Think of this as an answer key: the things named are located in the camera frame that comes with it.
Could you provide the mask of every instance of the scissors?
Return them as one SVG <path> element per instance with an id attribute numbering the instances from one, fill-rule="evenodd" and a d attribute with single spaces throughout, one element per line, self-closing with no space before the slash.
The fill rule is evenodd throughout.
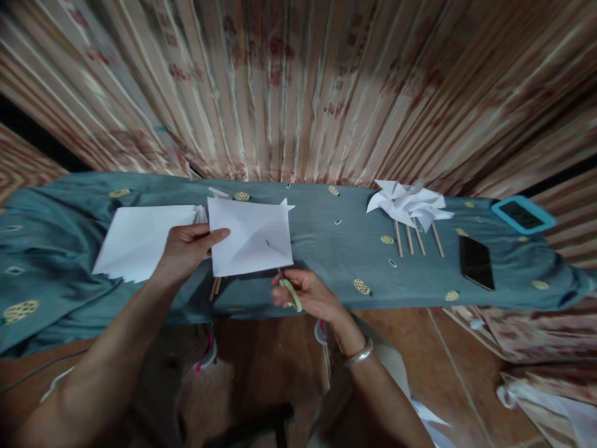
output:
<path id="1" fill-rule="evenodd" d="M 290 295 L 292 296 L 292 299 L 294 300 L 294 303 L 289 303 L 289 305 L 294 307 L 297 310 L 297 312 L 303 311 L 303 305 L 302 303 L 300 303 L 300 299 L 297 295 L 297 292 L 292 287 L 292 283 L 290 283 L 289 280 L 284 278 L 284 274 L 282 274 L 282 270 L 280 268 L 278 268 L 278 272 L 280 273 L 280 282 L 278 283 L 278 286 L 282 286 L 288 289 Z"/>

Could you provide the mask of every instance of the bracelet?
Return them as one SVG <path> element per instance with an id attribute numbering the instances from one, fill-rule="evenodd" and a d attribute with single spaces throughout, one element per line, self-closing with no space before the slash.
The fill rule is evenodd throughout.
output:
<path id="1" fill-rule="evenodd" d="M 365 359 L 367 359 L 367 357 L 371 354 L 372 351 L 373 351 L 373 339 L 371 339 L 370 337 L 367 336 L 367 343 L 365 344 L 365 347 L 360 352 L 358 352 L 356 355 L 343 360 L 342 364 L 344 364 L 345 367 L 355 366 L 355 365 L 365 361 Z"/>

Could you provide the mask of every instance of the teal tablecloth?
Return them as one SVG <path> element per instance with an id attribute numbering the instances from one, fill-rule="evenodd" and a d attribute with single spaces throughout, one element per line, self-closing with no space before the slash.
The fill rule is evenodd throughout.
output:
<path id="1" fill-rule="evenodd" d="M 116 209 L 206 205 L 210 186 L 231 195 L 246 192 L 259 203 L 280 203 L 287 197 L 296 205 L 289 212 L 295 265 L 313 269 L 349 308 L 481 305 L 560 310 L 595 288 L 594 273 L 567 265 L 542 236 L 521 241 L 491 213 L 491 199 L 447 198 L 447 210 L 456 214 L 452 220 L 436 222 L 445 258 L 440 257 L 431 231 L 422 236 L 427 255 L 422 256 L 414 238 L 411 256 L 402 227 L 405 251 L 400 258 L 396 244 L 381 241 L 384 235 L 396 237 L 393 221 L 381 209 L 365 214 L 375 190 L 340 186 L 340 195 L 334 196 L 327 185 L 292 184 L 287 189 L 287 184 L 149 174 L 73 174 L 46 187 L 15 192 L 0 218 L 0 307 L 27 300 L 39 303 L 26 318 L 0 326 L 0 353 L 19 356 L 98 336 L 141 285 L 91 275 Z M 109 197 L 118 189 L 131 192 Z M 474 208 L 465 206 L 467 201 Z M 457 228 L 489 247 L 495 292 L 461 276 Z M 5 273 L 14 266 L 25 271 Z M 292 315 L 293 310 L 271 304 L 273 275 L 267 271 L 224 279 L 216 301 L 210 303 L 211 263 L 204 262 L 181 288 L 167 323 L 197 324 L 230 315 L 240 319 Z M 361 294 L 355 279 L 365 282 L 372 294 Z M 549 289 L 537 289 L 534 280 L 546 282 Z M 457 291 L 459 299 L 447 302 L 449 291 Z"/>

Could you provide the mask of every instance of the paper pinwheel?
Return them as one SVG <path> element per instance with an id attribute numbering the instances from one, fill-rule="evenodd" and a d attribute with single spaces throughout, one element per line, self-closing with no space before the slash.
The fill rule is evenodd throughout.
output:
<path id="1" fill-rule="evenodd" d="M 375 193 L 367 213 L 376 208 L 383 209 L 392 219 L 415 227 L 413 218 L 418 218 L 427 232 L 433 220 L 450 219 L 454 213 L 446 212 L 441 208 L 446 207 L 443 195 L 423 188 L 423 183 L 415 185 L 402 185 L 392 180 L 375 180 L 381 191 Z"/>

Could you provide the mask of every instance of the wooden stick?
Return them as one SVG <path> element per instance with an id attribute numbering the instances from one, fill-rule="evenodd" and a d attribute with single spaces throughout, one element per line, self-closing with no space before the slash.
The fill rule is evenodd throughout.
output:
<path id="1" fill-rule="evenodd" d="M 402 257 L 402 242 L 400 241 L 400 230 L 398 227 L 398 221 L 394 221 L 396 224 L 396 237 L 398 239 L 398 252 L 400 253 L 400 257 Z"/>
<path id="2" fill-rule="evenodd" d="M 412 249 L 412 238 L 410 237 L 410 226 L 406 226 L 406 236 L 409 237 L 410 254 L 414 255 L 415 251 Z"/>
<path id="3" fill-rule="evenodd" d="M 440 241 L 440 236 L 437 234 L 437 229 L 435 228 L 435 223 L 431 221 L 431 227 L 433 227 L 433 234 L 435 235 L 435 241 L 437 241 L 437 248 L 440 250 L 440 255 L 443 257 L 443 248 L 442 242 Z"/>
<path id="4" fill-rule="evenodd" d="M 210 302 L 213 302 L 213 294 L 216 292 L 216 283 L 218 282 L 218 278 L 213 279 L 213 284 L 211 285 L 211 293 L 210 293 Z"/>
<path id="5" fill-rule="evenodd" d="M 417 226 L 417 222 L 415 221 L 415 218 L 411 219 L 412 223 L 415 225 L 415 231 L 417 232 L 417 238 L 419 239 L 419 246 L 421 246 L 421 252 L 423 253 L 423 255 L 427 255 L 425 253 L 425 248 L 423 247 L 423 240 L 421 240 L 421 234 L 419 233 L 419 227 Z"/>

